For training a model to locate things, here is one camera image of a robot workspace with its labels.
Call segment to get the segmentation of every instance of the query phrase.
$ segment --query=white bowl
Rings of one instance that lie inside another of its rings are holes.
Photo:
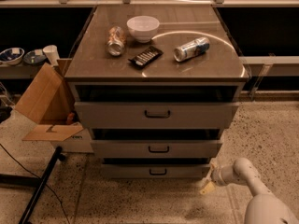
[[[0,64],[16,65],[21,62],[24,53],[21,48],[3,50],[0,53]]]
[[[150,16],[137,16],[127,22],[129,33],[140,43],[150,42],[157,34],[160,22]]]

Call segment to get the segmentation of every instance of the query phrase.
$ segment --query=cabinet top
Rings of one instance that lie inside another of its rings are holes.
[[[126,22],[139,15],[160,21],[158,34],[149,43],[135,41]],[[107,52],[108,31],[118,25],[127,34],[125,52],[113,57]],[[179,63],[174,49],[199,37],[207,37],[209,50]],[[144,69],[128,59],[150,45],[164,54]],[[101,5],[65,75],[68,81],[245,81],[248,73],[210,5]]]

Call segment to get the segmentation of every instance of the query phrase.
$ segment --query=speckled floor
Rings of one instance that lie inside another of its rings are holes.
[[[0,143],[27,169],[42,175],[53,152],[48,142],[23,142],[35,124],[13,111],[0,124]],[[229,130],[219,164],[250,159],[263,182],[299,217],[299,102],[243,102]],[[28,175],[0,148],[0,173]],[[194,180],[106,180],[93,154],[66,154],[57,162],[31,223],[241,224],[251,196],[247,187],[218,187],[201,196]],[[0,223],[18,223],[30,188],[0,188]]]

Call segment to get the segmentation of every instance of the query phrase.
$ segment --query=drawer handle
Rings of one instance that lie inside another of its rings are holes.
[[[164,169],[164,171],[163,172],[153,172],[153,171],[151,171],[151,169],[149,168],[149,174],[150,175],[167,175],[167,169]]]
[[[167,112],[150,112],[148,110],[144,111],[146,118],[158,118],[158,119],[167,119],[170,117],[170,110]]]
[[[152,150],[149,146],[149,153],[168,153],[169,152],[169,146],[167,146],[166,150]]]

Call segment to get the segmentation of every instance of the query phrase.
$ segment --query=small bowl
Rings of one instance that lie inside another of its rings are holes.
[[[160,22],[150,16],[137,16],[127,22],[129,33],[140,43],[150,42],[158,33]]]
[[[47,57],[42,49],[34,49],[26,53],[22,60],[25,64],[39,66],[45,63]]]
[[[5,49],[0,53],[0,64],[16,65],[21,62],[24,53],[21,48]]]

